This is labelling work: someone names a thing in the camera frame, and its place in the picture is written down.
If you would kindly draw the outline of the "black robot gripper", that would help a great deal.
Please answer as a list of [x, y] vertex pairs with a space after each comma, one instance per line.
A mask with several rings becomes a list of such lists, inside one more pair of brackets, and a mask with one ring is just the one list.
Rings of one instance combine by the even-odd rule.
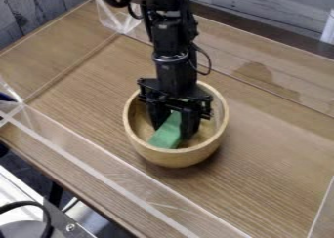
[[171, 115], [182, 112], [182, 139], [190, 139], [198, 131], [201, 119], [211, 114], [213, 96], [197, 83], [199, 72], [195, 51], [175, 56], [153, 54], [155, 78], [141, 78], [139, 98], [146, 103], [153, 128], [158, 130]]

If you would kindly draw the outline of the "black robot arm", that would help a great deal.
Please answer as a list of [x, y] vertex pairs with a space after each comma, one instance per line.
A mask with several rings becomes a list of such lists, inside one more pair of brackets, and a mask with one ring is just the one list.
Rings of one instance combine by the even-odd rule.
[[141, 78], [139, 99], [145, 102], [151, 124], [161, 128], [171, 113], [181, 113], [181, 137], [190, 139], [203, 119], [211, 117], [213, 95], [198, 85], [197, 55], [202, 48], [195, 44], [198, 22], [191, 0], [103, 0], [115, 8], [131, 9], [139, 4], [139, 13], [153, 43], [153, 61], [157, 76]]

